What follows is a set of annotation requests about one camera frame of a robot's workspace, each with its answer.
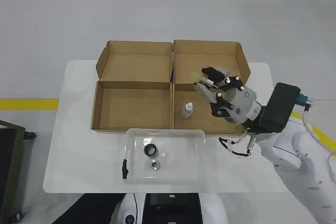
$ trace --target metal frame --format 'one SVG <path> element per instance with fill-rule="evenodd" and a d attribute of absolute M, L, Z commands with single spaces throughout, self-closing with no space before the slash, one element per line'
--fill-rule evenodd
<path fill-rule="evenodd" d="M 24 153 L 23 141 L 25 135 L 25 128 L 15 124 L 11 124 L 9 122 L 4 122 L 3 120 L 0 120 L 0 125 L 16 130 L 15 142 L 11 156 L 11 163 L 6 181 L 6 189 L 0 213 L 0 224 L 7 224 L 9 222 L 12 205 L 15 201 L 15 194 L 16 194 L 18 177 L 20 174 L 22 155 Z"/>

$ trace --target yellow tape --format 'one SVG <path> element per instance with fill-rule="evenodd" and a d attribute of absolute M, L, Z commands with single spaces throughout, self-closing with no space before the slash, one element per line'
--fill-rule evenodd
<path fill-rule="evenodd" d="M 291 116 L 297 119 L 302 119 L 302 116 L 298 114 L 297 112 L 293 111 L 291 113 Z M 318 130 L 317 127 L 314 126 L 314 133 L 320 138 L 320 141 L 322 144 L 330 148 L 332 151 L 336 150 L 336 142 L 332 140 L 332 138 L 328 137 L 325 133 L 323 133 L 321 130 Z"/>
<path fill-rule="evenodd" d="M 59 99 L 0 99 L 0 110 L 57 110 Z"/>

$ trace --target open cardboard box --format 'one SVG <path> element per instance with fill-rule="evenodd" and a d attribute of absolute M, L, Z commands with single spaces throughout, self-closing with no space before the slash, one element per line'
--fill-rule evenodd
<path fill-rule="evenodd" d="M 239 76 L 246 83 L 250 69 L 241 44 L 226 41 L 174 41 L 173 128 L 201 129 L 210 134 L 241 134 L 240 125 L 231 125 L 222 118 L 212 116 L 210 105 L 194 91 L 192 72 L 203 67 L 222 67 L 230 76 Z M 181 116 L 185 104 L 193 103 L 189 119 Z"/>
<path fill-rule="evenodd" d="M 172 128 L 172 43 L 108 41 L 96 70 L 91 129 Z"/>

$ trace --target transparent plastic tray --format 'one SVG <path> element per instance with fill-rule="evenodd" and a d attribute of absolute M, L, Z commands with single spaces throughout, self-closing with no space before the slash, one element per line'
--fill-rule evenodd
<path fill-rule="evenodd" d="M 204 147 L 202 130 L 160 130 L 131 128 L 126 132 L 125 159 L 128 175 L 125 183 L 196 183 L 199 176 L 199 151 Z M 147 144 L 155 144 L 160 168 L 151 167 L 144 153 Z"/>

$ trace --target cart wheel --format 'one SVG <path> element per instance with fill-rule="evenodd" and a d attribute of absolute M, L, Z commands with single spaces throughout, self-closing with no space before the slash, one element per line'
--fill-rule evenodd
<path fill-rule="evenodd" d="M 9 224 L 19 223 L 19 222 L 21 222 L 21 220 L 23 219 L 23 217 L 24 216 L 22 215 L 21 212 L 19 212 L 18 214 L 14 214 L 14 215 L 10 216 L 10 218 L 9 218 Z"/>
<path fill-rule="evenodd" d="M 36 138 L 35 132 L 25 132 L 24 134 L 24 140 L 31 140 Z"/>

